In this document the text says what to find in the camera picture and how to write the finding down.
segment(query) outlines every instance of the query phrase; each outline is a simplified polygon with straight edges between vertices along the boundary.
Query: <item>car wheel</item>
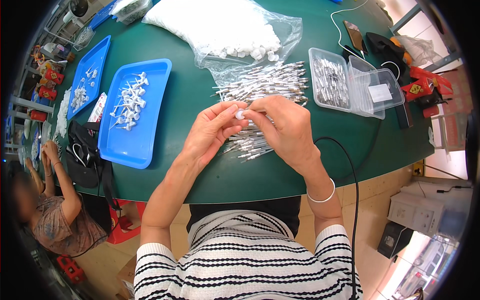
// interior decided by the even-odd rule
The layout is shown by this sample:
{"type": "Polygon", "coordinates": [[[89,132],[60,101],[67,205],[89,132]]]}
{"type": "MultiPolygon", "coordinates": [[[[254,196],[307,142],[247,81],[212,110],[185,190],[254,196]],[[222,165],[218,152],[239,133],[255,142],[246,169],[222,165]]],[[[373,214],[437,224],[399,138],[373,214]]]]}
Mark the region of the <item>car wheel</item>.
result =
{"type": "Polygon", "coordinates": [[[423,259],[421,259],[421,258],[417,258],[417,259],[415,259],[415,261],[413,262],[413,264],[416,265],[416,266],[419,266],[419,265],[421,265],[422,263],[423,263],[423,259]]]}

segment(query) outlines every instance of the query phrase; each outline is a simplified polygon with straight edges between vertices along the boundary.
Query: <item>smartphone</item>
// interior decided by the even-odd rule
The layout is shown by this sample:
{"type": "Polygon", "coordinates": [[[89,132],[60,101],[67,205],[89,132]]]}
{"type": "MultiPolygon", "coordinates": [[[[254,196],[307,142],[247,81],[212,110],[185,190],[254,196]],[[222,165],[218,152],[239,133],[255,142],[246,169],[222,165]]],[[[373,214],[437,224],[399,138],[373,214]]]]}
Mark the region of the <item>smartphone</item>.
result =
{"type": "Polygon", "coordinates": [[[350,23],[349,21],[343,20],[343,24],[347,29],[348,36],[352,41],[353,47],[367,54],[367,48],[365,47],[365,43],[363,42],[363,37],[361,36],[359,28],[355,24],[350,23]]]}

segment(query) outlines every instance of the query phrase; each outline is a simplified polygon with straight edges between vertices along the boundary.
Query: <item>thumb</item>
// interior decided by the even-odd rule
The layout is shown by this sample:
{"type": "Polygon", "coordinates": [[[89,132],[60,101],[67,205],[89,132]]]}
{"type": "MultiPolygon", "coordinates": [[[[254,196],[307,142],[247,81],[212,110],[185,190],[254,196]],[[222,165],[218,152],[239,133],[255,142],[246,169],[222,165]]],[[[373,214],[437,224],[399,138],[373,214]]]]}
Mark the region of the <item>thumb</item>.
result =
{"type": "Polygon", "coordinates": [[[269,118],[255,110],[247,109],[243,112],[244,117],[252,120],[255,125],[264,133],[265,139],[271,144],[272,139],[278,137],[278,132],[269,118]]]}
{"type": "Polygon", "coordinates": [[[230,106],[229,108],[225,109],[221,113],[218,114],[218,116],[215,117],[215,119],[211,120],[209,123],[211,123],[214,127],[215,130],[219,130],[227,124],[232,118],[235,117],[235,113],[238,110],[238,106],[236,104],[230,106]]]}

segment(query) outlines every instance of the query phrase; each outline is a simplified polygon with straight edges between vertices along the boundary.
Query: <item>shirt sleeve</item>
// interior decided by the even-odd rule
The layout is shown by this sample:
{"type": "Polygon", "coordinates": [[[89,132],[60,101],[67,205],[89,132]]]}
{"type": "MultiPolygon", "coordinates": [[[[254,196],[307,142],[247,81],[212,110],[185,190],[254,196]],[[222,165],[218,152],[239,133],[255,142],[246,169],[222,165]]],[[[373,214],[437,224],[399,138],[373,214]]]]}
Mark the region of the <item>shirt sleeve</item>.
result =
{"type": "MultiPolygon", "coordinates": [[[[339,280],[348,284],[346,292],[348,293],[347,299],[350,299],[352,295],[352,250],[345,228],[342,225],[332,225],[320,232],[315,240],[314,255],[326,268],[331,268],[339,280]]],[[[355,285],[357,298],[362,299],[363,291],[356,267],[355,285]]]]}
{"type": "Polygon", "coordinates": [[[61,202],[55,203],[43,214],[36,225],[35,231],[39,242],[44,247],[72,235],[72,230],[63,214],[61,202]]]}
{"type": "Polygon", "coordinates": [[[175,274],[177,261],[172,252],[160,243],[147,243],[137,250],[137,266],[133,280],[135,299],[169,298],[171,290],[180,288],[180,278],[175,274]]]}

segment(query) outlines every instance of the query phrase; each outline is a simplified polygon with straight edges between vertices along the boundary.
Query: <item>woman's left hand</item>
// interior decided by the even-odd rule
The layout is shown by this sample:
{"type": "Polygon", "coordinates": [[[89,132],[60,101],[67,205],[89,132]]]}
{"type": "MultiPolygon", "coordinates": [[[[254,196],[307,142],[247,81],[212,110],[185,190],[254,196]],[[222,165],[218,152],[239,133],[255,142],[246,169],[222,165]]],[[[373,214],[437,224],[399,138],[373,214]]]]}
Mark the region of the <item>woman's left hand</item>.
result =
{"type": "Polygon", "coordinates": [[[192,159],[199,171],[217,154],[223,142],[231,135],[241,131],[248,125],[248,120],[237,120],[238,108],[247,108],[247,103],[225,101],[217,103],[197,116],[192,129],[185,140],[181,155],[192,159]]]}

